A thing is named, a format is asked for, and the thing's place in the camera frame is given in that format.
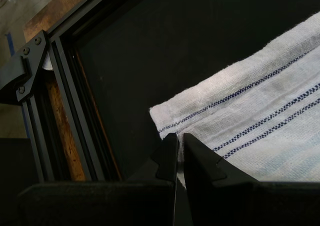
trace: black bracket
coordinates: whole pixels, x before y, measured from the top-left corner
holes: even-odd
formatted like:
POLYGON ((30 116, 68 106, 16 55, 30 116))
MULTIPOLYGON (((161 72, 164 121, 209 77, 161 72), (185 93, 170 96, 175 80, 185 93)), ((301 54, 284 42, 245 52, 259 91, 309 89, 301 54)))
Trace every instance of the black bracket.
POLYGON ((0 69, 0 103, 21 104, 32 93, 47 48, 46 33, 42 30, 0 69))

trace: cloth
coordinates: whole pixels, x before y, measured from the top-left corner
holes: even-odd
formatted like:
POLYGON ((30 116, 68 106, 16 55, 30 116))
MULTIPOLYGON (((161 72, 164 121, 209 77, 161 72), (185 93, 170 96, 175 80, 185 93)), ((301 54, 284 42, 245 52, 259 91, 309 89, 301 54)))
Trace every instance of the cloth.
MULTIPOLYGON (((191 133, 259 181, 320 181, 319 45, 317 13, 152 107, 161 138, 176 133, 182 142, 191 133)), ((183 174, 178 177, 184 183, 183 174)))

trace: black metal frame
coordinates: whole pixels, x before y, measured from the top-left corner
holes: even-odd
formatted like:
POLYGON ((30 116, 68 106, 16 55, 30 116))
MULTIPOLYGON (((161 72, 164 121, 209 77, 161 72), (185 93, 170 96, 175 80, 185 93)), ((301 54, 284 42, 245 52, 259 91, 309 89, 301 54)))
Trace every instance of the black metal frame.
MULTIPOLYGON (((36 70, 31 70, 29 65, 29 77, 24 77, 23 82, 14 83, 11 90, 13 88, 16 91, 18 104, 23 107, 40 182, 70 179, 48 92, 44 89, 45 82, 39 79, 39 74, 48 73, 44 70, 39 72, 39 65, 43 65, 47 52, 86 180, 113 181, 122 178, 113 161, 108 139, 99 122, 73 42, 126 1, 82 0, 47 32, 41 31, 24 47, 27 49, 28 45, 33 45, 40 38, 42 42, 37 45, 46 46, 41 56, 24 56, 22 49, 17 53, 27 62, 39 62, 31 65, 36 70), (26 92, 23 94, 19 93, 21 87, 25 87, 26 92)), ((1 102, 17 104, 12 100, 11 91, 2 97, 1 102)))

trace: black plastic part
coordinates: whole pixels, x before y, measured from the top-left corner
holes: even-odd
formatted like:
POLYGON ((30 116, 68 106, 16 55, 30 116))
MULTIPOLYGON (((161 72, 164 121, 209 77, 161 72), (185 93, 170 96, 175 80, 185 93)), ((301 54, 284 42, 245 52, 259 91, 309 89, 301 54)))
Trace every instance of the black plastic part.
POLYGON ((258 182, 188 133, 184 160, 195 226, 320 224, 320 183, 258 182))
POLYGON ((0 102, 18 104, 16 90, 27 79, 28 72, 24 58, 15 54, 10 61, 0 68, 0 102))
POLYGON ((179 142, 169 134, 126 182, 55 183, 19 196, 22 225, 170 226, 174 222, 179 142))
POLYGON ((20 93, 18 89, 16 91, 16 97, 19 102, 30 96, 32 90, 36 87, 36 83, 39 79, 40 74, 39 71, 42 69, 47 55, 48 43, 46 32, 43 30, 40 31, 25 45, 25 47, 28 47, 30 50, 28 55, 23 54, 22 48, 18 52, 16 52, 16 55, 24 56, 26 67, 30 75, 28 81, 23 84, 23 86, 25 87, 24 92, 20 93), (38 38, 41 38, 41 43, 37 45, 35 44, 35 41, 38 40, 38 38))
POLYGON ((146 163, 128 180, 158 179, 176 183, 178 149, 179 141, 177 135, 169 133, 146 163))

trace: table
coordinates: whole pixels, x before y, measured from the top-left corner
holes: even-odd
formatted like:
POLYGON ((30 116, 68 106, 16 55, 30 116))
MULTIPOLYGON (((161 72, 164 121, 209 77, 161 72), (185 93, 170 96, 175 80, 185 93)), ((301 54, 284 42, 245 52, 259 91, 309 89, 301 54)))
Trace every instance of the table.
MULTIPOLYGON (((52 0, 23 27, 26 42, 40 30, 48 30, 81 0, 52 0)), ((84 181, 85 174, 76 150, 68 118, 63 106, 61 94, 55 77, 52 75, 46 83, 54 117, 59 131, 63 151, 67 160, 71 179, 84 181)))

